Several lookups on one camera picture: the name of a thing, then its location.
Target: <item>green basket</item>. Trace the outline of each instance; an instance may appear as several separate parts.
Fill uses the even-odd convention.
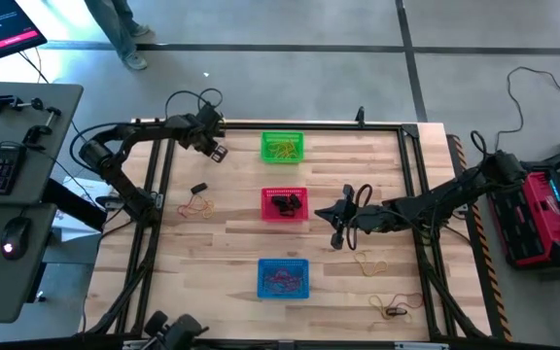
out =
[[[280,157],[284,143],[295,146],[295,152]],[[303,132],[270,132],[261,134],[261,159],[271,163],[298,163],[303,160]]]

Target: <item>computer mouse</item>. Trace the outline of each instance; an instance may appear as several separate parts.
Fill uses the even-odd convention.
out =
[[[16,217],[8,221],[1,235],[1,254],[7,260],[18,260],[25,255],[29,241],[31,220]]]

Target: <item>red basket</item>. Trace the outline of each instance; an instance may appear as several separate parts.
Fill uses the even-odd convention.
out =
[[[294,194],[301,202],[296,215],[288,218],[280,215],[280,210],[273,205],[271,198],[275,195],[289,196]],[[308,220],[308,189],[307,188],[269,188],[261,189],[261,218],[271,222],[296,222]]]

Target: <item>wooden tabletop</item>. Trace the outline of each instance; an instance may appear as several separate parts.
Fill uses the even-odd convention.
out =
[[[419,130],[429,184],[434,187],[453,177],[444,128],[441,123],[420,123]],[[204,337],[213,338],[428,339],[424,307],[409,309],[411,318],[387,321],[368,303],[373,295],[388,304],[395,294],[421,292],[411,232],[359,233],[356,252],[367,254],[368,267],[378,261],[388,264],[386,271],[366,277],[354,260],[356,252],[346,246],[342,251],[334,250],[330,246],[332,227],[313,213],[340,199],[344,184],[355,189],[371,184],[371,203],[404,196],[396,133],[304,134],[305,160],[300,164],[263,163],[261,132],[256,130],[230,130],[223,141],[229,154],[221,164],[177,147],[147,318],[156,310],[172,320],[190,313],[210,327]],[[144,182],[151,145],[135,146],[124,164],[125,173],[139,186]],[[409,152],[415,170],[411,147]],[[417,175],[413,178],[420,193]],[[202,182],[209,186],[202,195],[214,202],[214,215],[203,219],[201,215],[184,218],[177,214],[178,206],[190,200],[190,188]],[[267,187],[307,187],[309,220],[296,224],[262,221],[261,188]],[[127,220],[122,215],[110,227]],[[452,219],[450,225],[467,234],[465,223]],[[122,229],[101,243],[86,303],[88,327],[98,321],[123,287],[133,230]],[[490,333],[470,245],[446,229],[440,245],[451,294],[477,327]],[[308,259],[310,298],[257,298],[260,258]],[[437,297],[435,304],[438,325],[444,332]],[[135,307],[133,302],[129,325]]]

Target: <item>concrete floor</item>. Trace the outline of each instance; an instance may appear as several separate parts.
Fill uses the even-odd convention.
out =
[[[79,128],[160,117],[165,98],[181,88],[219,88],[225,98],[222,111],[230,119],[348,121],[363,105],[369,121],[415,122],[422,118],[416,105],[424,104],[427,120],[459,135],[474,163],[479,152],[470,143],[471,130],[481,131],[493,149],[497,130],[518,126],[506,90],[511,69],[548,70],[560,82],[560,51],[508,50],[560,49],[560,0],[397,1],[406,10],[415,47],[454,52],[408,51],[415,67],[408,66],[401,50],[408,42],[402,39],[395,0],[156,0],[152,6],[129,0],[137,19],[155,30],[140,42],[173,44],[171,51],[145,52],[150,68],[143,72],[126,70],[105,45],[96,44],[107,39],[83,2],[18,2],[50,40],[63,41],[57,44],[64,50],[40,50],[43,71],[52,82],[85,87],[75,118]],[[178,44],[301,45],[305,52],[257,52],[257,47],[187,51]],[[360,52],[348,52],[349,47],[321,52],[322,47],[312,46],[363,47],[356,49]],[[456,47],[500,51],[461,54],[451,50]],[[19,56],[0,59],[0,81],[36,78]],[[526,122],[522,132],[502,137],[501,148],[525,160],[552,155],[560,144],[560,92],[526,72],[512,81]],[[422,99],[417,98],[418,84]],[[194,102],[180,99],[170,111],[191,111]],[[79,171],[67,149],[59,159],[71,172]],[[62,179],[64,174],[56,169],[53,176]],[[505,264],[484,204],[479,201],[514,339],[560,345],[560,281],[544,281],[537,272],[514,271]],[[62,249],[74,251],[74,257],[48,268],[42,289],[50,300],[26,305],[15,323],[0,325],[0,341],[76,331],[95,240],[51,247],[51,254]]]

